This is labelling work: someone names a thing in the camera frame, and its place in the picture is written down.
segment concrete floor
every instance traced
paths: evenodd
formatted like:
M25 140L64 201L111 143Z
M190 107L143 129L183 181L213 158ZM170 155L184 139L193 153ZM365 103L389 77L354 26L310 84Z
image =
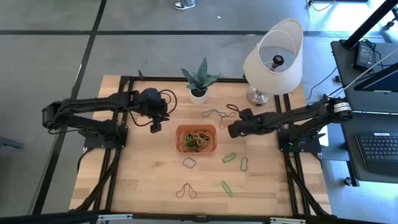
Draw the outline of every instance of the concrete floor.
M91 30L100 2L2 0L0 31ZM370 6L339 2L329 10L316 12L305 7L305 0L198 0L196 8L178 12L172 8L173 3L108 0L99 30L269 30L278 21L294 17L305 31L326 31L321 36L308 33L312 36L304 40L306 96L312 86L336 67L330 42L346 38L340 31L354 31L378 4L377 1ZM69 97L88 38L87 35L0 35L0 104L7 108L0 111L0 136L25 144L23 150L8 147L0 150L1 217L25 215L31 209L53 143L53 136L41 126L40 109ZM241 35L97 36L78 97L97 96L103 75L137 75L140 69L147 76L180 76L181 67L193 70L203 57L208 59L210 72L241 77L243 60L260 39L260 36ZM384 40L379 36L372 41ZM318 100L336 87L339 85L330 78L314 89L309 101ZM78 134L67 134L45 213L68 210L82 145L83 138ZM325 161L323 171L333 214L355 220L398 223L398 185L361 182L360 187L345 187L341 184L348 176L344 162ZM155 222L134 220L134 223Z

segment shoe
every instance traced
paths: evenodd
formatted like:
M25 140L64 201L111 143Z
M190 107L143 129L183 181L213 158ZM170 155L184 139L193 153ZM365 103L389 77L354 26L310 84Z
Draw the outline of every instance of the shoe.
M174 8L178 9L178 10L190 9L192 7L195 7L195 5L193 5L193 6L183 6L183 5L181 5L180 2L177 2L177 3L174 4Z

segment lamp base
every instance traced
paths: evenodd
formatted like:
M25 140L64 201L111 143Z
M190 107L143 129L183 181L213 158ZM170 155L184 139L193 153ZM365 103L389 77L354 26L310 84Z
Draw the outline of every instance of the lamp base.
M248 93L246 94L248 102L254 106L261 106L267 103L269 100L269 95L267 93L260 92L256 90L253 86L250 86Z

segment keyboard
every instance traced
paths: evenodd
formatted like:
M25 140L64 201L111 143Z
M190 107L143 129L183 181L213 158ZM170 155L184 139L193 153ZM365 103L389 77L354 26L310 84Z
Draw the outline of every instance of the keyboard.
M398 176L398 133L355 135L369 172Z

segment wooden tabletop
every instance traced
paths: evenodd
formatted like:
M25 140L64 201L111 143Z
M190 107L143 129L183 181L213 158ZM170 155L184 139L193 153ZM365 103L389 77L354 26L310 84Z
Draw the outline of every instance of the wooden tabletop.
M99 97L118 91L120 76L106 75L103 78ZM178 98L177 109L170 115L170 121L162 123L159 133L151 134L149 126L137 127L129 117L128 139L122 150L116 178L112 211L171 214L211 215L278 215L292 214L287 176L282 153L279 151L276 133L263 136L250 135L232 139L227 129L220 129L220 117L212 114L201 117L203 111L216 108L230 113L225 106L235 104L240 110L251 108L254 114L276 111L272 97L265 105L252 106L246 99L247 83L215 83L208 90L208 99L202 105L195 105L189 99L185 82L134 82L133 89L142 91L149 87L158 90L170 89ZM305 105L302 86L290 93L292 109ZM94 119L111 119L112 112L95 112ZM135 114L142 124L147 118ZM224 119L226 125L235 118ZM191 155L197 161L193 169L182 165L187 157L175 148L175 130L181 124L212 124L217 131L217 148L212 154ZM224 156L235 152L235 160L224 164ZM98 181L104 149L95 149L87 154L80 166L70 208L79 206ZM301 153L305 183L318 203L330 212L329 200L323 181L319 161L311 154ZM241 158L249 159L248 171L239 169ZM224 180L233 192L229 197L221 187ZM197 192L196 198L187 194L175 196L185 183ZM104 208L107 186L101 200ZM301 197L296 190L299 209Z

